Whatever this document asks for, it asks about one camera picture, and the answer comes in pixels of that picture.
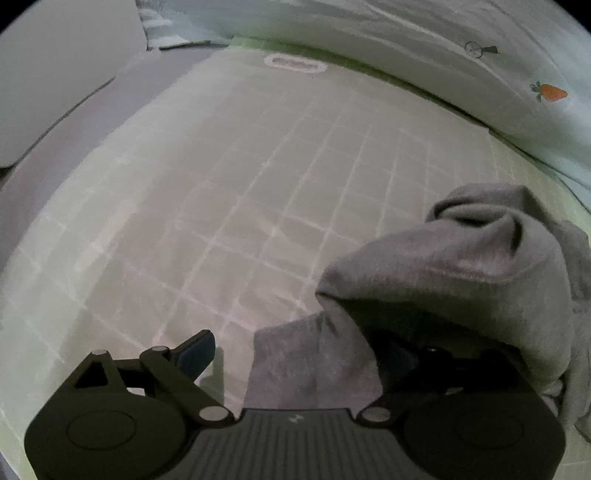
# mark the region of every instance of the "ribbed black plastic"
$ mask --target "ribbed black plastic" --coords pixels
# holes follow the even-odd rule
[[[161,480],[433,480],[392,433],[355,424],[346,410],[247,410],[199,434]]]

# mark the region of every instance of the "gray towel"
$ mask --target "gray towel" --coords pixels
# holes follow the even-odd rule
[[[382,394],[364,335],[388,328],[415,342],[502,346],[537,391],[559,395],[561,423],[590,438],[590,254],[586,234],[526,187],[458,188],[424,225],[326,268],[321,313],[256,333],[245,407],[355,414]]]

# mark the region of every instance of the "orange carrot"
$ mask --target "orange carrot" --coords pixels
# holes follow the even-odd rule
[[[547,83],[543,83],[542,85],[539,82],[532,83],[530,85],[531,91],[537,93],[538,95],[536,98],[539,102],[542,101],[542,97],[544,97],[549,102],[555,102],[556,100],[560,100],[568,95],[564,90],[559,89],[553,85],[548,85]]]

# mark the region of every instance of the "white mat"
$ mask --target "white mat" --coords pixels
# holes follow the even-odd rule
[[[92,349],[137,356],[210,329],[223,392],[221,378],[207,389],[237,413],[253,332],[315,311],[332,259],[422,222],[455,186],[526,184],[591,232],[561,183],[486,129],[360,73],[309,76],[267,55],[196,65],[81,162],[12,256],[0,450],[22,480],[28,422]],[[571,445],[564,478],[591,460],[574,433]]]

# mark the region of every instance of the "metal screw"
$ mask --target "metal screw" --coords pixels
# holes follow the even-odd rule
[[[210,407],[205,407],[199,410],[199,416],[203,420],[207,421],[221,421],[225,419],[230,412],[225,407],[219,407],[217,405],[212,405]]]
[[[391,412],[387,408],[383,407],[370,407],[366,408],[361,416],[364,420],[371,423],[383,423],[388,421],[391,417]]]

